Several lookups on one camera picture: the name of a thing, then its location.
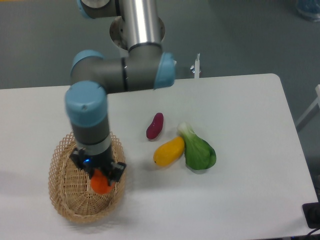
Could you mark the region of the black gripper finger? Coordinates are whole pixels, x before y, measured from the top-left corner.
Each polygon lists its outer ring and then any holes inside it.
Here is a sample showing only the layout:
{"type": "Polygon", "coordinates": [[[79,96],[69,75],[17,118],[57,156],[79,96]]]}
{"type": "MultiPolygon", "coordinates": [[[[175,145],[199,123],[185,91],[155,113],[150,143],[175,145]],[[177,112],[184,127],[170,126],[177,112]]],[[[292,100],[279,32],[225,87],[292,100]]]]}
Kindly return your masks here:
{"type": "Polygon", "coordinates": [[[90,166],[91,159],[86,155],[83,148],[74,148],[69,158],[79,170],[85,171],[88,174],[89,179],[92,179],[93,168],[90,166]]]}
{"type": "Polygon", "coordinates": [[[120,181],[127,164],[124,162],[110,162],[106,166],[102,167],[102,173],[107,178],[108,186],[112,186],[113,183],[120,181]]]}

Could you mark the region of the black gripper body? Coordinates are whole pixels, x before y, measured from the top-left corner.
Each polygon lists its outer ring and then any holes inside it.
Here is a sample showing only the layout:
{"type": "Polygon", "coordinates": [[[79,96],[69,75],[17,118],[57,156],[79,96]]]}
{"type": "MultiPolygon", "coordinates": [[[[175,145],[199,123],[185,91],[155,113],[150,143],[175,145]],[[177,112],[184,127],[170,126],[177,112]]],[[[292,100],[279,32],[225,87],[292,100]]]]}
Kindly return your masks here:
{"type": "Polygon", "coordinates": [[[96,155],[88,155],[85,151],[85,154],[90,157],[91,163],[89,164],[93,169],[98,169],[102,171],[102,167],[106,167],[110,162],[114,162],[112,147],[110,146],[104,152],[96,155]]]}

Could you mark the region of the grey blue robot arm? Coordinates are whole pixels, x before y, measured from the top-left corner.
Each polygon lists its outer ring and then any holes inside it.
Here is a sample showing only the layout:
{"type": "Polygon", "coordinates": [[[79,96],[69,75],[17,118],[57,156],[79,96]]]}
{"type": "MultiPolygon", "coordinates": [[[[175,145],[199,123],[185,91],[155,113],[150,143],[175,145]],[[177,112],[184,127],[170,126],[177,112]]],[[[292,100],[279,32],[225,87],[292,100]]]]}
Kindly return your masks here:
{"type": "Polygon", "coordinates": [[[118,16],[124,22],[128,56],[107,60],[98,51],[79,52],[64,97],[76,143],[73,163],[90,176],[101,171],[112,185],[121,179],[126,165],[113,159],[107,95],[170,87],[175,82],[175,61],[162,50],[155,1],[79,0],[77,6],[87,18],[118,16]]]}

